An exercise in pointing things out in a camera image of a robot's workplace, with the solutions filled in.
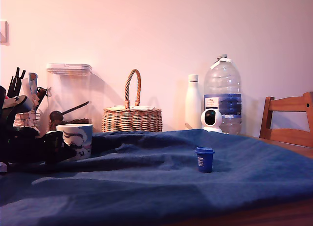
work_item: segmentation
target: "brown spoon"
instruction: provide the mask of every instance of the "brown spoon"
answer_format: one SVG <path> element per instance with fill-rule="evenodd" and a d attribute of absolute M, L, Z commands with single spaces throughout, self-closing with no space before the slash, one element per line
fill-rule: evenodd
<path fill-rule="evenodd" d="M 72 112 L 72 111 L 74 111 L 76 109 L 79 109 L 79 108 L 81 108 L 81 107 L 83 107 L 83 106 L 85 106 L 87 104 L 89 104 L 89 101 L 85 102 L 84 104 L 78 105 L 78 106 L 76 106 L 74 108 L 71 108 L 69 110 L 66 110 L 63 113 L 61 113 L 60 111 L 53 111 L 53 112 L 50 113 L 50 120 L 51 120 L 51 122 L 53 122 L 53 121 L 63 121 L 63 115 L 65 115 L 65 114 L 67 114 L 69 112 Z"/>

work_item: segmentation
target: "mug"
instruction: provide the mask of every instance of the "mug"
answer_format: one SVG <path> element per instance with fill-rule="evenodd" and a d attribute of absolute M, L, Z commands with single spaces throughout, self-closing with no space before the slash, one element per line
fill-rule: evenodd
<path fill-rule="evenodd" d="M 92 124 L 58 125 L 57 131 L 63 132 L 64 142 L 76 150 L 76 156 L 68 161 L 89 158 L 91 155 Z"/>

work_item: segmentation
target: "basket handle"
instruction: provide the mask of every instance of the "basket handle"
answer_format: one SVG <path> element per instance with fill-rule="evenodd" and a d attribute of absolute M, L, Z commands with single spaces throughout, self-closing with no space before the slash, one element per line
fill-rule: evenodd
<path fill-rule="evenodd" d="M 141 77 L 140 77 L 140 73 L 137 69 L 133 69 L 130 73 L 130 75 L 128 76 L 128 79 L 126 81 L 126 86 L 125 86 L 125 109 L 129 109 L 129 85 L 131 83 L 131 79 L 133 74 L 136 73 L 137 75 L 137 98 L 135 101 L 135 105 L 139 106 L 140 103 L 140 92 L 141 92 Z"/>

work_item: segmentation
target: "light switch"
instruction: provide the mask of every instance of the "light switch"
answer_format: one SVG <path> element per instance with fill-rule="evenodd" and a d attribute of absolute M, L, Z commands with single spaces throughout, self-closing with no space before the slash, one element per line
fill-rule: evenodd
<path fill-rule="evenodd" d="M 6 21 L 0 21 L 0 43 L 6 43 L 7 33 L 6 33 Z"/>

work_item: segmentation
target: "white camera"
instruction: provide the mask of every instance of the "white camera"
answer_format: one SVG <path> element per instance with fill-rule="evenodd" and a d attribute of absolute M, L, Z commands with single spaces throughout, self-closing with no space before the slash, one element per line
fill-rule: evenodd
<path fill-rule="evenodd" d="M 201 114 L 202 129 L 208 132 L 222 133 L 220 129 L 222 121 L 223 117 L 219 110 L 207 109 Z"/>

